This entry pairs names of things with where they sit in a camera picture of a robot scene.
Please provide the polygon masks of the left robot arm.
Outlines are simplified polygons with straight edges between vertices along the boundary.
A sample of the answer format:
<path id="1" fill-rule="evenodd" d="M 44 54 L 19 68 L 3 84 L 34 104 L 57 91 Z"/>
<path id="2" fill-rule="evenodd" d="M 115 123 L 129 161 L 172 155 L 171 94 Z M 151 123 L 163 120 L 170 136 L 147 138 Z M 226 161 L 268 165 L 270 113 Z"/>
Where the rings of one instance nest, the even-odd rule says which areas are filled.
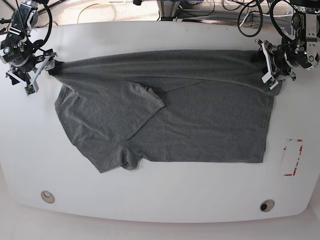
<path id="1" fill-rule="evenodd" d="M 272 1 L 269 17 L 272 25 L 281 36 L 281 44 L 257 39 L 259 51 L 263 53 L 266 62 L 266 72 L 262 82 L 272 90 L 279 82 L 291 78 L 296 79 L 293 69 L 311 70 L 318 66 L 320 54 L 318 43 L 320 40 L 320 2 L 318 0 L 290 0 L 294 13 L 291 16 L 291 27 L 294 30 L 292 39 L 277 24 L 274 8 L 279 3 Z"/>

